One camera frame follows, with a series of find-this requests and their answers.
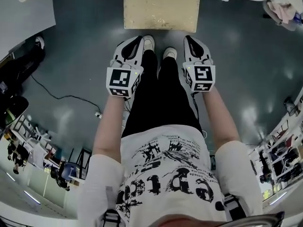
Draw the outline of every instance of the concrete floor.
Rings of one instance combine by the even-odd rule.
[[[116,46],[146,34],[154,36],[158,58],[168,46],[177,49],[180,80],[189,92],[181,74],[186,32],[125,30],[123,0],[53,0],[53,8],[57,25],[43,32],[46,58],[34,76],[56,96],[80,96],[103,110],[106,70]],[[200,0],[192,34],[209,47],[216,86],[247,144],[258,144],[272,131],[286,113],[284,99],[296,97],[303,82],[303,29],[287,31],[262,18],[263,13],[261,2]],[[65,152],[92,148],[99,122],[94,106],[73,98],[55,100],[31,78],[24,96],[30,103],[27,113],[52,131],[54,144]],[[197,103],[212,148],[202,96]]]

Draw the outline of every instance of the foot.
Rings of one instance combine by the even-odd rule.
[[[45,43],[44,43],[43,38],[40,36],[37,36],[36,40],[35,40],[35,45],[40,47],[42,50],[44,50]]]
[[[151,35],[146,35],[143,37],[144,39],[144,51],[152,50],[155,52],[155,41]]]
[[[172,47],[168,47],[166,48],[164,54],[163,54],[163,59],[165,59],[166,57],[172,57],[175,60],[177,59],[177,51],[175,48]]]

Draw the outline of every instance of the white sneaker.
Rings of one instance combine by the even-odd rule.
[[[44,43],[43,38],[40,36],[37,36],[36,40],[35,40],[35,45],[39,46],[42,50],[44,50],[45,43]]]
[[[163,54],[163,59],[166,58],[166,57],[172,57],[172,58],[175,58],[175,60],[177,59],[177,51],[175,48],[172,48],[172,47],[168,47],[166,48],[164,54]]]
[[[143,37],[144,39],[144,49],[143,51],[146,50],[152,50],[155,52],[155,41],[151,35],[146,35]]]

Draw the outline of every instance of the pink cloth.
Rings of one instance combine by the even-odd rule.
[[[288,24],[288,21],[294,18],[295,9],[291,4],[280,4],[274,1],[269,1],[267,4],[283,23]]]

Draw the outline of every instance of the white t-shirt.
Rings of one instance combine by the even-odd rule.
[[[116,209],[130,227],[157,226],[168,215],[226,221],[224,195],[237,196],[250,215],[262,213],[262,195],[246,146],[224,144],[215,154],[217,176],[202,134],[166,125],[122,138],[122,164],[103,155],[90,158],[80,195],[81,226],[100,226]]]

